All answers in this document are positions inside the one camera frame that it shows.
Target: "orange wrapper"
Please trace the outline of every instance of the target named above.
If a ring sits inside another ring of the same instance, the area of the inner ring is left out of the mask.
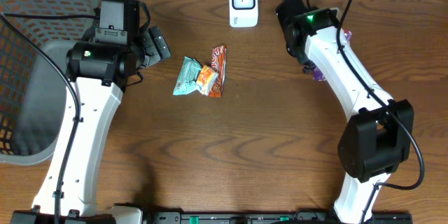
[[[225,80],[225,63],[227,62],[227,48],[220,45],[211,51],[211,68],[218,73],[218,78],[211,87],[209,97],[221,97]]]
[[[196,84],[199,85],[199,91],[203,95],[209,95],[210,89],[216,81],[218,73],[216,73],[210,66],[203,66]]]

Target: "gray plastic bin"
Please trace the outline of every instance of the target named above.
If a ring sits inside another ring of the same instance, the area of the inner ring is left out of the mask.
[[[99,0],[0,0],[0,11],[94,15]],[[65,57],[93,20],[8,18],[65,71]],[[0,21],[0,162],[33,165],[55,149],[65,105],[55,70]]]

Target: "snack packet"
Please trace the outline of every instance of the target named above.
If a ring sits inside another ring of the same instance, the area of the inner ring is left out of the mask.
[[[203,95],[209,95],[210,89],[215,83],[218,77],[216,73],[210,66],[203,66],[199,76],[197,77],[196,84],[199,85],[199,91]]]
[[[185,57],[173,95],[187,95],[199,90],[200,87],[196,84],[196,80],[200,71],[201,64],[196,59]]]
[[[211,68],[218,73],[218,78],[211,87],[209,97],[221,97],[225,80],[225,63],[227,62],[227,47],[220,45],[211,51]]]

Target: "green connector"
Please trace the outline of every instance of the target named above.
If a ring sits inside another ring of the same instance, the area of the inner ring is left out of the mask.
[[[199,224],[199,217],[190,217],[190,224]]]

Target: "wooden table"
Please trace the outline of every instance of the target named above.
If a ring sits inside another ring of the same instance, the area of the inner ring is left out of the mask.
[[[98,181],[99,208],[115,202],[184,211],[328,209],[344,170],[337,143],[346,125],[326,82],[285,51],[274,9],[260,0],[254,28],[229,26],[228,0],[142,0],[172,57],[143,71],[113,119]],[[347,0],[311,0],[343,9]],[[376,81],[414,107],[426,179],[409,192],[384,188],[376,211],[409,211],[415,223],[448,221],[448,0],[354,0],[344,28]],[[227,45],[222,98],[172,96],[183,57],[211,60]],[[0,222],[29,209],[49,162],[0,165]],[[390,182],[417,179],[412,150]]]

